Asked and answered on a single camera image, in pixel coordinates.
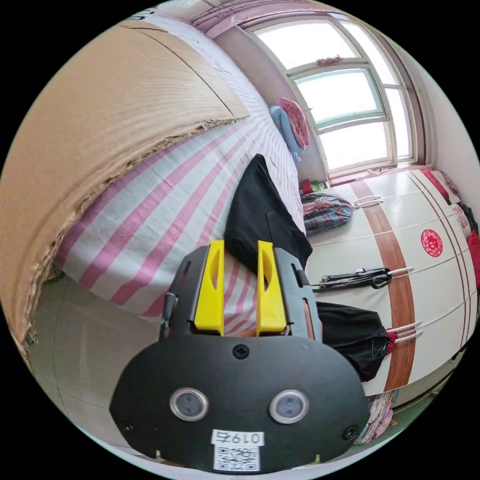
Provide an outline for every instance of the pink striped bed sheet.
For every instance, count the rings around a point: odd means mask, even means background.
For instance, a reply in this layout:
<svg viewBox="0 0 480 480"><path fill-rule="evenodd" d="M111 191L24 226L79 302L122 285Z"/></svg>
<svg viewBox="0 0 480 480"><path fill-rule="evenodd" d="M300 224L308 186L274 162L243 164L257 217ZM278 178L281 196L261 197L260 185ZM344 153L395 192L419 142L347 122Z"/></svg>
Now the pink striped bed sheet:
<svg viewBox="0 0 480 480"><path fill-rule="evenodd" d="M243 101L250 117L157 152L110 186L63 240L55 264L83 288L150 321L182 258L223 237L238 182L264 155L280 197L305 232L298 174L268 106L212 40L182 21L150 15L197 50ZM225 333L256 321L257 277L225 257Z"/></svg>

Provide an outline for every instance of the screw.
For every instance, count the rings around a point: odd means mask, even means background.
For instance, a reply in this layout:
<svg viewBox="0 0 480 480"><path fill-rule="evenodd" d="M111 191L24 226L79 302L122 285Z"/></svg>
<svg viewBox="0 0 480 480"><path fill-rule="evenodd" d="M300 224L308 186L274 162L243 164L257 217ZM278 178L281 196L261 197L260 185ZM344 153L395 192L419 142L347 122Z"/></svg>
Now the screw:
<svg viewBox="0 0 480 480"><path fill-rule="evenodd" d="M249 356L250 350L246 345L235 345L233 347L233 356L236 359L243 360Z"/></svg>
<svg viewBox="0 0 480 480"><path fill-rule="evenodd" d="M351 440L357 436L357 427L356 426L349 426L344 432L343 432L343 439L344 440Z"/></svg>
<svg viewBox="0 0 480 480"><path fill-rule="evenodd" d="M134 427L131 423L122 423L120 430L126 435L131 435L134 432Z"/></svg>

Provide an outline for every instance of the qr code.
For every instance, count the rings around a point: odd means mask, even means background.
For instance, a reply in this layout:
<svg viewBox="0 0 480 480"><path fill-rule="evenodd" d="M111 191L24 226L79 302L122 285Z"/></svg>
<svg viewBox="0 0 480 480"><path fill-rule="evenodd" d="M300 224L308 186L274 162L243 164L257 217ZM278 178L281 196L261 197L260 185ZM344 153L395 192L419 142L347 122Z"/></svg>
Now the qr code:
<svg viewBox="0 0 480 480"><path fill-rule="evenodd" d="M213 469L222 472L259 472L260 449L215 445Z"/></svg>

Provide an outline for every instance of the blue cushion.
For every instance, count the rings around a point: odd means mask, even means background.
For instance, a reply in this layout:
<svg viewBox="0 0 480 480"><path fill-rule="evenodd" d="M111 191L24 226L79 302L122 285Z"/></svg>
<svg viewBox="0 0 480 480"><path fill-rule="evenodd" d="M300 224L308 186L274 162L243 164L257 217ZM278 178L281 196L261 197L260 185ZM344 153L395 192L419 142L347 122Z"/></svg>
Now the blue cushion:
<svg viewBox="0 0 480 480"><path fill-rule="evenodd" d="M300 155L305 151L298 143L290 125L289 116L278 105L270 107L270 115L275 123L278 131L285 140L285 143L290 150L293 160L297 164L300 161Z"/></svg>

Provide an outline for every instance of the wall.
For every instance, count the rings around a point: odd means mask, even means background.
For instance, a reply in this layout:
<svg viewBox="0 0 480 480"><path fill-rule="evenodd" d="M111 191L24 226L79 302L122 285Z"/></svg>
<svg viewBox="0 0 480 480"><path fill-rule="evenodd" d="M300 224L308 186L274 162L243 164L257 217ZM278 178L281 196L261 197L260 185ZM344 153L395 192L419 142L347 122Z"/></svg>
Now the wall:
<svg viewBox="0 0 480 480"><path fill-rule="evenodd" d="M443 170L480 222L480 164L474 145L454 106L430 74L405 50L392 42L408 68L416 90L429 109L433 165Z"/></svg>
<svg viewBox="0 0 480 480"><path fill-rule="evenodd" d="M239 66L269 107L276 105L280 97L296 101L285 77L245 31L238 27L230 28L215 38L215 42ZM300 181L304 179L324 181L327 178L311 130L310 145L301 155L297 169Z"/></svg>

